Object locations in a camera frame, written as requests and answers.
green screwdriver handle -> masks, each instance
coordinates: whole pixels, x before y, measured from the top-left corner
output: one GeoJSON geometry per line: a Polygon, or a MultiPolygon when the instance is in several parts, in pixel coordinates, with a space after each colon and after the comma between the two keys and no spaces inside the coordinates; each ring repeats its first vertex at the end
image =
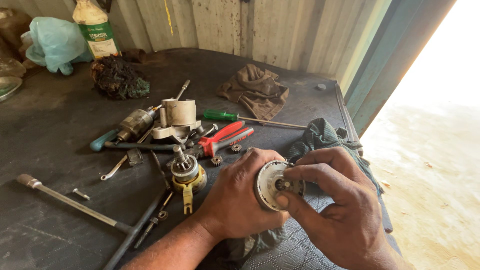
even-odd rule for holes
{"type": "Polygon", "coordinates": [[[210,119],[232,120],[232,121],[236,121],[239,118],[239,114],[227,113],[226,111],[212,110],[212,109],[204,110],[204,116],[210,119]]]}

black rubber mat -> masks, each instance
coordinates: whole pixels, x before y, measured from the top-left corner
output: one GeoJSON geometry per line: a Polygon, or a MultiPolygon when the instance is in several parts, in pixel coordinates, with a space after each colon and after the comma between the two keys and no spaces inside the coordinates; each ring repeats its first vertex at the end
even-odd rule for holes
{"type": "MultiPolygon", "coordinates": [[[[204,109],[237,111],[251,117],[239,104],[215,95],[215,89],[247,63],[268,68],[289,87],[287,103],[273,121],[306,125],[324,117],[334,127],[345,127],[354,138],[351,120],[343,106],[336,82],[315,75],[287,71],[249,59],[200,49],[171,49],[149,56],[139,69],[151,82],[149,98],[109,100],[92,90],[89,63],[74,65],[71,76],[44,70],[24,82],[19,93],[0,103],[0,269],[80,270],[101,269],[123,242],[125,235],[70,206],[14,179],[27,173],[45,186],[81,202],[108,217],[134,225],[158,194],[163,192],[157,167],[148,151],[144,163],[124,164],[107,181],[109,172],[125,155],[124,150],[107,149],[95,153],[89,148],[94,139],[116,128],[134,109],[160,104],[176,96],[186,79],[191,80],[182,98],[194,99],[198,119],[204,109]],[[326,90],[316,89],[322,83],[326,90]],[[83,201],[74,188],[91,197],[83,201]]],[[[217,122],[219,127],[228,122],[217,122]]],[[[255,146],[286,153],[301,129],[247,122],[254,133],[241,142],[243,149],[255,146]]],[[[171,159],[168,152],[157,152],[160,162],[171,159]]],[[[221,150],[224,164],[240,155],[221,150]]],[[[199,160],[208,174],[207,188],[194,196],[199,207],[221,167],[210,159],[199,160]]],[[[321,209],[328,197],[309,188],[307,199],[321,209]]],[[[119,268],[138,252],[185,219],[180,195],[174,196],[166,210],[168,219],[155,228],[139,251],[130,249],[119,268]]],[[[286,224],[288,240],[267,254],[254,256],[247,269],[331,269],[294,220],[286,224]]]]}

man's right hand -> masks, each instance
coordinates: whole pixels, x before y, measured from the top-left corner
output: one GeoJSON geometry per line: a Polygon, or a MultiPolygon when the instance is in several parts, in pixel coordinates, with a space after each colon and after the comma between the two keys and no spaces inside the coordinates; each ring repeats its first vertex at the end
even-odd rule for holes
{"type": "Polygon", "coordinates": [[[375,186],[342,147],[311,151],[284,175],[316,182],[332,197],[320,213],[292,192],[276,200],[333,263],[349,270],[410,269],[387,243],[375,186]]]}

pliers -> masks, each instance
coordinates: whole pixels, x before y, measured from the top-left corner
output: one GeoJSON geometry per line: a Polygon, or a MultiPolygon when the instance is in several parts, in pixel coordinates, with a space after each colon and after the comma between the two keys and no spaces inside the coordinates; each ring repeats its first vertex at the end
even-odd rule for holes
{"type": "Polygon", "coordinates": [[[215,153],[224,147],[239,143],[253,133],[253,128],[245,127],[245,121],[237,121],[220,129],[211,138],[201,137],[196,145],[185,150],[183,153],[195,158],[205,156],[213,157],[215,153]]]}

corrugated metal wall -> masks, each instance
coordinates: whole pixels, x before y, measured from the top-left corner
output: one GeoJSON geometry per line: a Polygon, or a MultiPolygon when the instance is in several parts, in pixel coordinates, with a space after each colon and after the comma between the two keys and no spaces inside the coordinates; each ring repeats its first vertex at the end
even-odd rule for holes
{"type": "MultiPolygon", "coordinates": [[[[108,17],[121,48],[232,53],[319,73],[346,91],[390,1],[113,0],[108,17]]],[[[69,21],[75,8],[73,0],[0,0],[0,6],[69,21]]]]}

